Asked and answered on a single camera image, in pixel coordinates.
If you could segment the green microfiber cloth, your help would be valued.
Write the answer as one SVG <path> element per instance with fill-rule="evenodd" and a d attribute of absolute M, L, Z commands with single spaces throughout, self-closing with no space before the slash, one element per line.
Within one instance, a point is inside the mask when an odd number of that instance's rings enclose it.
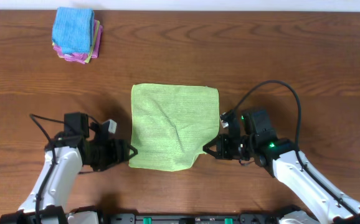
<path fill-rule="evenodd" d="M 142 83 L 131 89 L 129 166 L 176 172 L 189 169 L 219 132 L 219 92 L 208 86 Z"/>

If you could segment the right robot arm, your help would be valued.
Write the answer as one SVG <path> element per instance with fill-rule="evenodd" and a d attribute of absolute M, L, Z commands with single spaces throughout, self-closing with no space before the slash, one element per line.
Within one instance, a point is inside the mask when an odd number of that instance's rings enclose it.
<path fill-rule="evenodd" d="M 360 223 L 360 202 L 334 186 L 294 142 L 277 138 L 273 129 L 248 136 L 220 134 L 203 151 L 243 166 L 256 163 L 292 190 L 320 223 Z"/>

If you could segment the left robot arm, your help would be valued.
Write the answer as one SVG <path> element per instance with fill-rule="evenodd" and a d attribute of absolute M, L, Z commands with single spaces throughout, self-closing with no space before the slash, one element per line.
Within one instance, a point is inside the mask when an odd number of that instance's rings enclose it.
<path fill-rule="evenodd" d="M 124 139 L 88 141 L 82 135 L 54 139 L 45 148 L 44 166 L 31 193 L 18 211 L 2 215 L 0 223 L 105 223 L 93 206 L 65 213 L 73 183 L 83 166 L 103 172 L 137 154 Z"/>

